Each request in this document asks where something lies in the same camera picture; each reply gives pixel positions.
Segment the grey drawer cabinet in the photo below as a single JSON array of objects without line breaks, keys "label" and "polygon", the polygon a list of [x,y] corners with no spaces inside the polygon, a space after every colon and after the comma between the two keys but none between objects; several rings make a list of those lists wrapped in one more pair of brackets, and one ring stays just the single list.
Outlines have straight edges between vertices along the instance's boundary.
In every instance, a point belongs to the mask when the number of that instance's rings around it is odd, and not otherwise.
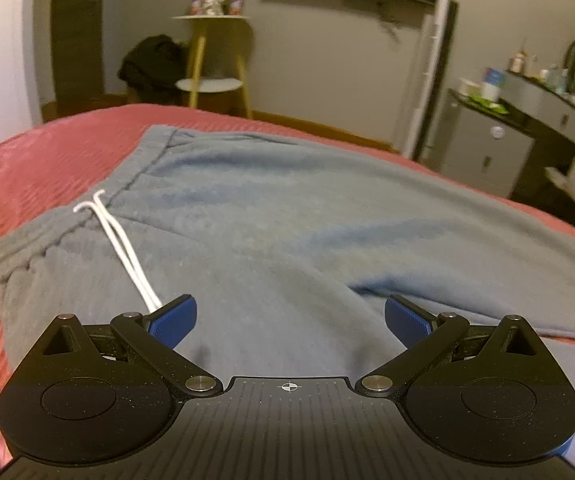
[{"label": "grey drawer cabinet", "polygon": [[448,179],[508,198],[533,145],[512,122],[451,90],[424,163]]}]

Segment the grey vanity desk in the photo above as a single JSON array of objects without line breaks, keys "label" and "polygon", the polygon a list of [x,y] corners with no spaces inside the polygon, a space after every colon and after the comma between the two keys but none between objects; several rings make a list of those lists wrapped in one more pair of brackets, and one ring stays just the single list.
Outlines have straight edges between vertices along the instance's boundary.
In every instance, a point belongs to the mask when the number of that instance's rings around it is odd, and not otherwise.
[{"label": "grey vanity desk", "polygon": [[524,76],[505,74],[501,100],[521,120],[534,145],[513,192],[532,202],[548,185],[548,167],[566,169],[575,156],[575,103]]}]

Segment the white blue container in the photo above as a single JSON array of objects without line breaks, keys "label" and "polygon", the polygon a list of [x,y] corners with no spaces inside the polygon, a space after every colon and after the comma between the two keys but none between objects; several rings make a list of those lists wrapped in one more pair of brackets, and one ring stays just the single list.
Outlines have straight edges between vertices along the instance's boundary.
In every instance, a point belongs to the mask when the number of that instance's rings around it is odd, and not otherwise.
[{"label": "white blue container", "polygon": [[481,97],[489,102],[497,102],[505,81],[505,73],[502,70],[487,68],[481,82]]}]

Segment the black bag on floor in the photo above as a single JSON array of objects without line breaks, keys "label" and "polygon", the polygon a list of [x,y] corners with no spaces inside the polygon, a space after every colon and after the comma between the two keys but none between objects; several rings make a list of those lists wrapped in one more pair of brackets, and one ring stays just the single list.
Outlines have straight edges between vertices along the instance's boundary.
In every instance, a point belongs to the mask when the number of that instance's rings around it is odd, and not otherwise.
[{"label": "black bag on floor", "polygon": [[176,105],[186,76],[188,48],[167,35],[146,37],[123,58],[117,78],[140,103]]}]

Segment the yellow legged side table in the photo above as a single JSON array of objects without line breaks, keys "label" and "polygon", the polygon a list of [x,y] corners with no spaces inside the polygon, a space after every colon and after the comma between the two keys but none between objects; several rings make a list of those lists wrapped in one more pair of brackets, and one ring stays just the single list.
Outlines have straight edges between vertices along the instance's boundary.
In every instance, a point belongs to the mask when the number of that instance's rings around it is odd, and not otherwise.
[{"label": "yellow legged side table", "polygon": [[177,15],[173,20],[190,28],[186,76],[176,83],[188,96],[188,107],[199,108],[202,96],[235,93],[242,115],[252,119],[245,52],[248,17]]}]

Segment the white tall standing panel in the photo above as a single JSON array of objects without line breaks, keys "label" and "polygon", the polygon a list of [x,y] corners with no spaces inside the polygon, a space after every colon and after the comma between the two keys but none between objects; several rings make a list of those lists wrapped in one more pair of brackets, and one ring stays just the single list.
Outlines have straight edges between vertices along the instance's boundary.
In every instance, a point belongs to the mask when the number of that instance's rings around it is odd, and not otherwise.
[{"label": "white tall standing panel", "polygon": [[435,0],[425,13],[395,127],[395,150],[418,160],[431,129],[455,36],[459,3]]}]

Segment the dark wooden door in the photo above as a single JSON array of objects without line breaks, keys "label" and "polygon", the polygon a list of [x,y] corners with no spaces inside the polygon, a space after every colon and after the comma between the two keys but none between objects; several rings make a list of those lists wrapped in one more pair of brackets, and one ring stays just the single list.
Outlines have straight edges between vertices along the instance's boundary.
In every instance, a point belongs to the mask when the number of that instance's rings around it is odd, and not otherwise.
[{"label": "dark wooden door", "polygon": [[56,112],[91,110],[105,93],[103,0],[51,0],[51,56]]}]

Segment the white drawstring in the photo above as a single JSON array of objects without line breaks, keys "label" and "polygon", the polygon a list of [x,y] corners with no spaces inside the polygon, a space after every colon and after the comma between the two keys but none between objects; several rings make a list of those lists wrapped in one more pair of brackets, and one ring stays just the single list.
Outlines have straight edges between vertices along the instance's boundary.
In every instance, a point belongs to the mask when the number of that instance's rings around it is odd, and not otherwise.
[{"label": "white drawstring", "polygon": [[146,309],[148,309],[150,313],[154,313],[156,310],[163,307],[162,300],[158,298],[158,295],[156,295],[156,292],[154,292],[153,287],[146,277],[134,246],[132,246],[124,228],[120,222],[110,214],[108,208],[106,208],[102,202],[101,196],[104,193],[104,190],[95,192],[94,195],[92,195],[91,200],[84,200],[83,202],[78,203],[73,208],[73,211],[78,212],[82,209],[88,209],[97,217],[105,236],[109,239],[114,248],[115,254],[118,259],[120,259],[120,262],[124,266],[131,282],[136,286],[136,289],[146,305]]}]

